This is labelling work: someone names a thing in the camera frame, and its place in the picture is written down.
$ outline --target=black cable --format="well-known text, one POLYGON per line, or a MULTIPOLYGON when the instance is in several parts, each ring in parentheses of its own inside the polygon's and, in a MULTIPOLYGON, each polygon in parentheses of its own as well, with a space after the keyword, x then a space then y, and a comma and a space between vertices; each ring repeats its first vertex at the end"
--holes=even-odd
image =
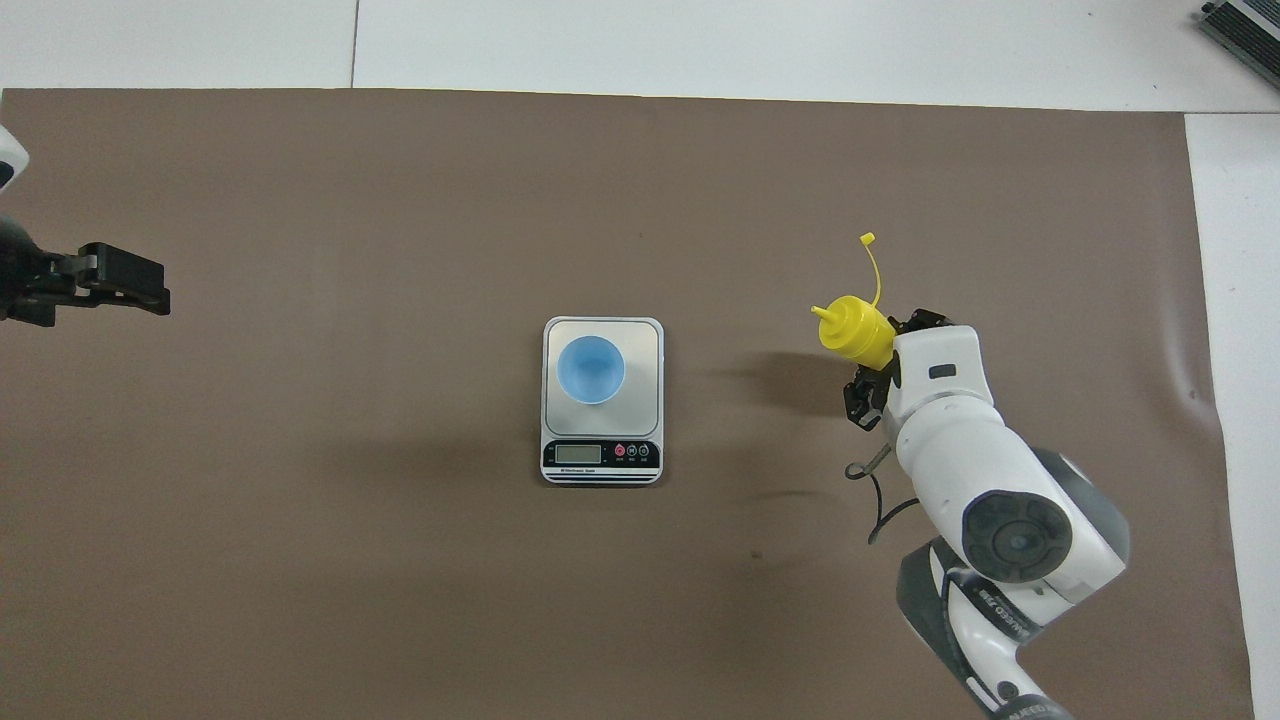
POLYGON ((896 506, 893 506, 893 509, 888 511, 888 515, 884 514, 884 491, 881 489, 879 479, 876 478, 874 470, 876 468, 879 466, 882 460, 888 457, 888 454, 892 451, 893 447, 886 445, 884 447, 881 448, 879 452, 876 454, 876 457, 872 457, 870 462, 867 462, 865 465, 860 462, 850 462, 849 465, 845 466, 846 478, 849 478, 850 480, 860 480, 863 478, 870 478, 872 486, 876 487, 876 527, 872 528, 870 534, 867 536, 867 544, 876 544, 876 541, 879 539, 879 532, 883 530, 884 525, 887 525, 888 521, 892 520, 899 512, 906 510, 913 505, 920 503, 920 498, 913 497, 911 500, 900 502, 896 506))

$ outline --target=digital kitchen scale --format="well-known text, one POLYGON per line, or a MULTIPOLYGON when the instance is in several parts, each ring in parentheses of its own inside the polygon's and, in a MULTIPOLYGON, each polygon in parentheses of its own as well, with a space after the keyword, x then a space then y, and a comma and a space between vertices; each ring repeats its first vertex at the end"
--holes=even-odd
POLYGON ((543 477, 641 486, 662 475, 663 329, 653 318, 552 318, 543 331, 543 477))

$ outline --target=yellow bottle cap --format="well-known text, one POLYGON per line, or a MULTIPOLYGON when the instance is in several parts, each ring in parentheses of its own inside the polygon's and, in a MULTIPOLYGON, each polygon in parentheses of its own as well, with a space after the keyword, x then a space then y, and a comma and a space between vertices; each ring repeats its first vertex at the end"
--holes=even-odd
POLYGON ((879 310, 860 297, 846 295, 827 307, 810 307, 820 318, 818 340, 837 355, 873 370, 883 370, 893 357, 893 325, 879 310))

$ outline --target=yellow squeeze bottle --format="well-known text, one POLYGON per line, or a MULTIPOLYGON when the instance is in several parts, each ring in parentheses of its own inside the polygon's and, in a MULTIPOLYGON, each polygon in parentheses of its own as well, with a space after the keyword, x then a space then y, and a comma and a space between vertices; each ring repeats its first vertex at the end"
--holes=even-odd
POLYGON ((876 309, 879 302, 881 278, 876 256, 872 255, 872 242, 876 236, 867 233, 859 238, 876 269, 876 297, 867 302, 861 297, 846 295, 837 297, 831 305, 809 310, 820 318, 818 340, 827 350, 844 357, 867 365, 873 370, 883 370, 893 357, 893 337, 897 334, 888 318, 876 309))

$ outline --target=plastic cup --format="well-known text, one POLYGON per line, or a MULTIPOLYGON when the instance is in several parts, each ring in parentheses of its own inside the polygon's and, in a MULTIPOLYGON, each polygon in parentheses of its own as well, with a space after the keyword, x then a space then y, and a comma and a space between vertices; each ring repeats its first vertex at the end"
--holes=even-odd
POLYGON ((564 395, 582 405, 599 405, 618 393, 627 375, 622 352, 612 342, 594 334, 564 346, 556 363, 556 379, 564 395))

